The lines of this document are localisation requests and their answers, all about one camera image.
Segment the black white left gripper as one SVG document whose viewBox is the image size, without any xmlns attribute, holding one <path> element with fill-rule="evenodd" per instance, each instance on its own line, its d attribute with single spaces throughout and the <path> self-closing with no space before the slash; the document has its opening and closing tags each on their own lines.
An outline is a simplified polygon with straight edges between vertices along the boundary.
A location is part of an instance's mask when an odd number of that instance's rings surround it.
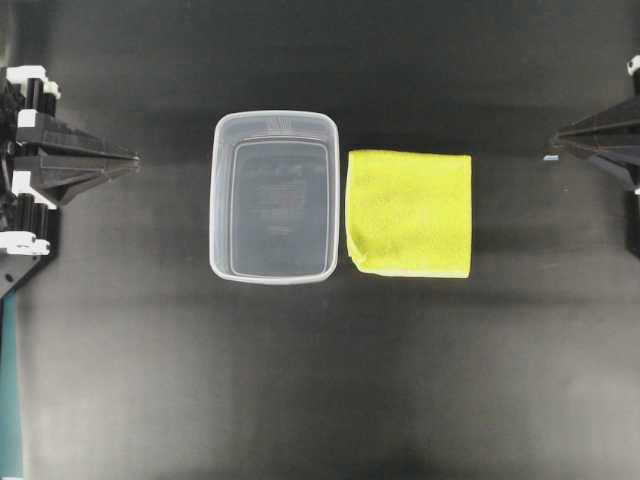
<svg viewBox="0 0 640 480">
<path fill-rule="evenodd" d="M 48 219 L 57 206 L 139 171 L 136 152 L 103 138 L 77 129 L 34 127 L 39 113 L 56 113 L 60 97 L 58 85 L 49 80 L 41 65 L 1 69 L 1 251 L 7 255 L 49 255 Z M 21 127 L 34 127 L 33 142 L 37 146 L 17 139 Z M 104 158 L 42 159 L 32 173 L 25 159 L 42 150 Z"/>
</svg>

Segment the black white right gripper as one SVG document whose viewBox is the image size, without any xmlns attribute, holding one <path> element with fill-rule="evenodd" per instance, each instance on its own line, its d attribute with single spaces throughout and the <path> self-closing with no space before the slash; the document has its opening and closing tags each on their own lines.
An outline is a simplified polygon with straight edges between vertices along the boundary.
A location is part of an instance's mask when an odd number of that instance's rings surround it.
<svg viewBox="0 0 640 480">
<path fill-rule="evenodd" d="M 627 73 L 636 96 L 588 118 L 560 128 L 543 155 L 544 161 L 559 161 L 563 154 L 572 155 L 599 168 L 619 180 L 624 189 L 639 192 L 639 158 L 598 150 L 573 141 L 569 137 L 598 137 L 639 133 L 640 55 L 627 62 Z"/>
</svg>

